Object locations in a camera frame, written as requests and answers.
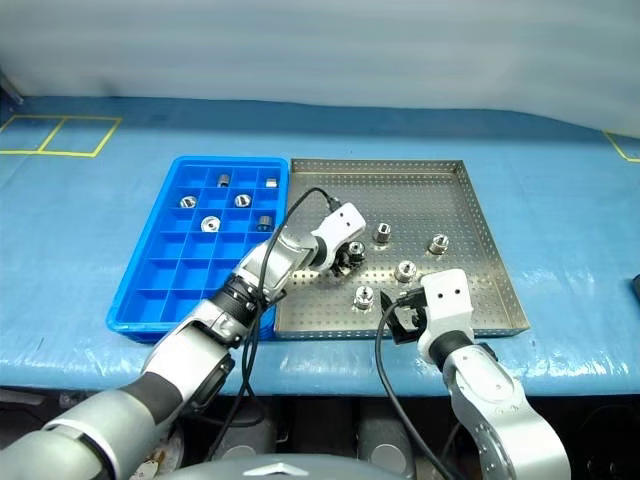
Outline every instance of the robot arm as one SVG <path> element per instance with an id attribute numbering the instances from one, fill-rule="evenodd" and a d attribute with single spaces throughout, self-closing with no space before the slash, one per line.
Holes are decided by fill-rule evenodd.
<path id="1" fill-rule="evenodd" d="M 329 268 L 338 248 L 364 228 L 362 215 L 347 203 L 311 234 L 283 230 L 262 295 L 257 288 L 267 242 L 255 247 L 219 291 L 156 345 L 135 382 L 90 397 L 4 450 L 3 478 L 129 478 L 178 415 L 203 409 L 215 397 L 234 366 L 229 349 L 259 320 L 258 303 L 268 307 L 281 298 L 298 269 Z"/>
<path id="2" fill-rule="evenodd" d="M 418 352 L 442 372 L 453 411 L 478 447 L 483 477 L 571 478 L 560 439 L 529 405 L 520 381 L 498 363 L 487 345 L 474 344 L 473 307 L 464 271 L 425 275 L 420 284 L 399 303 L 422 309 L 416 318 L 416 323 L 423 319 Z M 392 320 L 394 337 L 406 338 L 407 332 L 399 333 L 398 325 Z"/>

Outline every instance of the perforated metal tray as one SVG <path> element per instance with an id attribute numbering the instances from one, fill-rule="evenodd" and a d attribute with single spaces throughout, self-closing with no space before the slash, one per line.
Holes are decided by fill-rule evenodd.
<path id="1" fill-rule="evenodd" d="M 359 239 L 366 246 L 366 261 L 343 278 L 296 272 L 278 309 L 278 337 L 371 337 L 382 314 L 380 290 L 395 298 L 416 288 L 421 275 L 449 268 L 467 273 L 477 335 L 508 336 L 529 328 L 463 162 L 293 160 L 289 204 L 312 186 L 323 187 L 360 210 L 367 221 Z M 290 227 L 309 231 L 324 215 L 324 201 L 307 200 Z M 391 242 L 385 247 L 372 239 L 380 222 L 391 225 Z M 448 235 L 451 242 L 442 256 L 427 251 L 437 233 Z M 402 260 L 418 267 L 412 283 L 395 280 L 394 270 Z M 353 306 L 360 285 L 371 286 L 376 294 L 367 312 Z M 412 328 L 408 314 L 402 313 L 401 321 Z"/>

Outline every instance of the table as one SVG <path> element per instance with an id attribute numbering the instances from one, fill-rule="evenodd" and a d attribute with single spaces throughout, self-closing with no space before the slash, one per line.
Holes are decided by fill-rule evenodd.
<path id="1" fill-rule="evenodd" d="M 104 320 L 170 163 L 193 154 L 464 160 L 532 325 L 489 341 L 502 362 L 531 395 L 640 392 L 640 164 L 602 132 L 509 112 L 240 101 L 30 98 L 18 113 L 122 121 L 95 158 L 0 155 L 1 385 L 104 389 L 136 377 L 151 347 Z M 105 128 L 70 127 L 56 149 L 93 148 Z M 7 129 L 0 150 L 33 143 L 39 128 Z M 446 393 L 415 345 L 386 343 L 383 355 L 398 394 Z M 370 340 L 265 342 L 252 384 L 383 394 Z"/>

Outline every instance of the metal nut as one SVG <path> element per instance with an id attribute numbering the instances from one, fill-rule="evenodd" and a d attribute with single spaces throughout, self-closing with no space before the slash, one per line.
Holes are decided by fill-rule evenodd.
<path id="1" fill-rule="evenodd" d="M 434 255 L 442 255 L 449 248 L 449 237 L 446 235 L 439 233 L 433 240 L 431 240 L 431 244 L 429 244 L 429 251 Z"/>
<path id="2" fill-rule="evenodd" d="M 220 219 L 213 215 L 210 217 L 204 217 L 202 222 L 200 222 L 200 230 L 203 232 L 217 232 L 220 230 Z"/>
<path id="3" fill-rule="evenodd" d="M 269 215 L 262 215 L 258 219 L 256 230 L 259 232 L 273 232 L 273 218 Z"/>
<path id="4" fill-rule="evenodd" d="M 347 248 L 349 255 L 363 255 L 364 254 L 364 243 L 362 242 L 351 242 Z"/>
<path id="5" fill-rule="evenodd" d="M 246 193 L 238 195 L 233 201 L 238 208 L 247 208 L 251 205 L 251 197 Z"/>
<path id="6" fill-rule="evenodd" d="M 360 310 L 368 310 L 373 305 L 373 289 L 366 285 L 356 288 L 353 304 Z"/>
<path id="7" fill-rule="evenodd" d="M 373 232 L 373 240 L 378 243 L 389 243 L 391 238 L 391 227 L 388 223 L 381 223 Z"/>
<path id="8" fill-rule="evenodd" d="M 194 208 L 198 203 L 198 199 L 193 195 L 189 195 L 188 197 L 182 197 L 180 199 L 180 208 Z"/>
<path id="9" fill-rule="evenodd" d="M 409 283 L 415 278 L 417 271 L 418 269 L 415 263 L 409 260 L 403 260 L 396 267 L 394 276 L 399 282 Z"/>
<path id="10" fill-rule="evenodd" d="M 228 187 L 229 183 L 231 183 L 231 177 L 226 173 L 220 174 L 218 177 L 218 186 L 219 187 Z"/>

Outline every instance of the white curtain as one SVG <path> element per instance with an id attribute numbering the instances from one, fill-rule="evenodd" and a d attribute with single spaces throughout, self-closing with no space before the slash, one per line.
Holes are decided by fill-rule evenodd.
<path id="1" fill-rule="evenodd" d="M 640 136 L 639 0 L 0 0 L 27 95 L 489 108 Z"/>

